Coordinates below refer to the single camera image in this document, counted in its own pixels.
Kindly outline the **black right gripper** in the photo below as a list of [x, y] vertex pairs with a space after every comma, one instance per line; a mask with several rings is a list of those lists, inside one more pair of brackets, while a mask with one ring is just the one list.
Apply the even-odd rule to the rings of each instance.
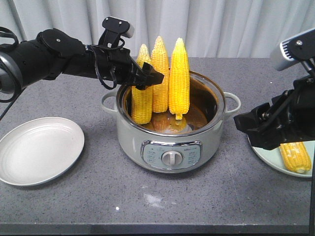
[[[267, 118], [268, 126], [263, 127]], [[264, 103], [251, 111], [236, 115], [236, 128], [248, 135], [256, 148], [273, 150], [281, 143], [315, 139], [315, 91], [291, 89], [272, 98], [272, 106]]]

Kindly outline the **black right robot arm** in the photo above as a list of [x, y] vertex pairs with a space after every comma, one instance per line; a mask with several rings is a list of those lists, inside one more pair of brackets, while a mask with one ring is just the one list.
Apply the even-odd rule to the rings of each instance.
[[293, 89], [234, 117], [236, 128], [247, 134], [253, 147], [272, 150], [315, 139], [315, 65], [311, 60], [301, 63], [308, 76], [295, 80]]

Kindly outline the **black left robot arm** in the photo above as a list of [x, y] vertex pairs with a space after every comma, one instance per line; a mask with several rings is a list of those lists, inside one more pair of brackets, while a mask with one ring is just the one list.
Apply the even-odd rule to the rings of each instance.
[[47, 29], [22, 42], [7, 28], [1, 28], [0, 35], [14, 40], [0, 46], [0, 90], [6, 94], [60, 74], [99, 79], [106, 89], [130, 85], [144, 90], [164, 78], [148, 62], [139, 66], [131, 58], [121, 38], [128, 36], [126, 31], [107, 29], [97, 45], [85, 45], [59, 29]]

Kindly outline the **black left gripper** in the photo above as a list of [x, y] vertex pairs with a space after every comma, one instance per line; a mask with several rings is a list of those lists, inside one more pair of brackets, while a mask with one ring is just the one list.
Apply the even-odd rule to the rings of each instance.
[[113, 82], [113, 86], [132, 85], [139, 90], [145, 90], [163, 82], [163, 74], [155, 71], [147, 62], [143, 62], [141, 69], [130, 57], [128, 49], [105, 49], [96, 45], [86, 45], [85, 52], [87, 56], [85, 77], [98, 79], [103, 86], [108, 86], [105, 83], [108, 80]]

